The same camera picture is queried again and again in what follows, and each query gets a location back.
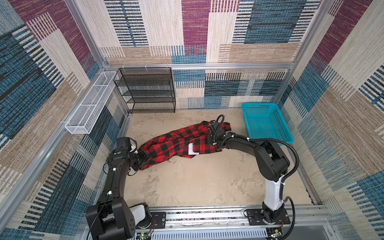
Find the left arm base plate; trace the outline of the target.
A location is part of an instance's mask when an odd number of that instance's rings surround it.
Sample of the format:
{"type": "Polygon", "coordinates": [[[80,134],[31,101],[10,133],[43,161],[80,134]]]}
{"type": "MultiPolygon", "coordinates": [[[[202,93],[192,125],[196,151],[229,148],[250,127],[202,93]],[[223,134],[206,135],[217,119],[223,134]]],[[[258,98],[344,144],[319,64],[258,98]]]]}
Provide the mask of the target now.
{"type": "Polygon", "coordinates": [[[166,212],[151,212],[150,229],[165,229],[166,227],[166,212]]]}

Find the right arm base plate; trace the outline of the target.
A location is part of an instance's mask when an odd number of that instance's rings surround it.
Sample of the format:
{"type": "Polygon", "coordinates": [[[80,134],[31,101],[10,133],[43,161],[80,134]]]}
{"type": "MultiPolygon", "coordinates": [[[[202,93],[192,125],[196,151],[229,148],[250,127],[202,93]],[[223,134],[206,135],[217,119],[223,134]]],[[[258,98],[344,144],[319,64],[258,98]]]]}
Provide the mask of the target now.
{"type": "Polygon", "coordinates": [[[291,219],[284,207],[276,211],[270,209],[246,209],[243,214],[248,218],[250,226],[289,225],[291,219]]]}

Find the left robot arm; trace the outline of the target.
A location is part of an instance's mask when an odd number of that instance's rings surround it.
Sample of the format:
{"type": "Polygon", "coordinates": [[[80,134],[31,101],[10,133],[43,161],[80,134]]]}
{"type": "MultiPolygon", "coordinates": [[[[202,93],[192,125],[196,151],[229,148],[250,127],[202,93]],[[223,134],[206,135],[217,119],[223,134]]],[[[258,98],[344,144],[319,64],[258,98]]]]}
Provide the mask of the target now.
{"type": "Polygon", "coordinates": [[[153,218],[146,203],[132,207],[124,199],[126,178],[133,169],[139,170],[147,155],[139,155],[137,142],[128,137],[117,139],[116,147],[106,159],[107,178],[96,204],[88,207],[87,237],[93,240],[128,240],[136,229],[151,227],[153,218]]]}

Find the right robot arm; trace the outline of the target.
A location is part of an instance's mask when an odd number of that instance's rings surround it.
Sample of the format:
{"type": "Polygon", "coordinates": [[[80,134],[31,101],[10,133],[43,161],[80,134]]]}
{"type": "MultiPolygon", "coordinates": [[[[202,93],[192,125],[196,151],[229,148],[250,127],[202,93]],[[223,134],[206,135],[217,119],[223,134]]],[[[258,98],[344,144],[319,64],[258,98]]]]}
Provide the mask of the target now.
{"type": "Polygon", "coordinates": [[[266,224],[274,224],[283,213],[283,190],[287,178],[298,169],[299,156],[295,149],[277,139],[250,139],[228,132],[217,120],[209,125],[209,144],[216,150],[237,150],[255,157],[259,172],[266,180],[262,216],[266,224]]]}

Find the red black plaid shirt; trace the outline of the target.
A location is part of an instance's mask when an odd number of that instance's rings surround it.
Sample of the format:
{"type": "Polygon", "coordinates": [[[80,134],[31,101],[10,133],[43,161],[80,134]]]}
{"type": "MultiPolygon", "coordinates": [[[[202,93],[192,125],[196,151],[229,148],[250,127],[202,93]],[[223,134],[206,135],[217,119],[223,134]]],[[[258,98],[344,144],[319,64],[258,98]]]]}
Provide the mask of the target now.
{"type": "Polygon", "coordinates": [[[209,144],[209,122],[184,127],[157,136],[140,147],[141,152],[146,152],[149,158],[141,168],[148,169],[154,165],[168,161],[174,156],[193,158],[195,155],[213,154],[217,150],[209,144]]]}

